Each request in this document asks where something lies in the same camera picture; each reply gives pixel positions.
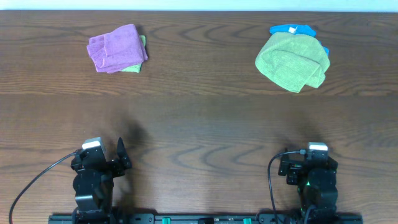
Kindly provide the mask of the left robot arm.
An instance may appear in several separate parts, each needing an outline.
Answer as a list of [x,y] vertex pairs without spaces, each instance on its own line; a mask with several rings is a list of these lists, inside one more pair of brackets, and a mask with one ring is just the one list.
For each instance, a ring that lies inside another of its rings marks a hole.
[[73,180],[79,219],[84,222],[111,219],[113,179],[125,175],[132,167],[123,140],[118,139],[117,158],[106,160],[105,147],[100,137],[87,139],[71,162],[76,172]]

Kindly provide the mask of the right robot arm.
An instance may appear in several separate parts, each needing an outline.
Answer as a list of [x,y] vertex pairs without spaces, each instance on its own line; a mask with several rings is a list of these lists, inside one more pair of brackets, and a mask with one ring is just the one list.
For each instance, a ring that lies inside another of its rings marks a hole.
[[326,151],[301,149],[295,151],[302,161],[291,159],[293,151],[283,153],[278,174],[286,177],[288,185],[297,186],[302,218],[312,221],[332,217],[336,212],[338,163]]

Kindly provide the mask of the large green microfiber cloth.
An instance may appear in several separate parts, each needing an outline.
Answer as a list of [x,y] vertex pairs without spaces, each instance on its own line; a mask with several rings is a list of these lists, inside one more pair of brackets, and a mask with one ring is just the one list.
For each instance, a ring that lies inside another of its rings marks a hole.
[[272,34],[255,59],[261,74],[281,88],[298,93],[325,81],[330,59],[321,43],[305,34]]

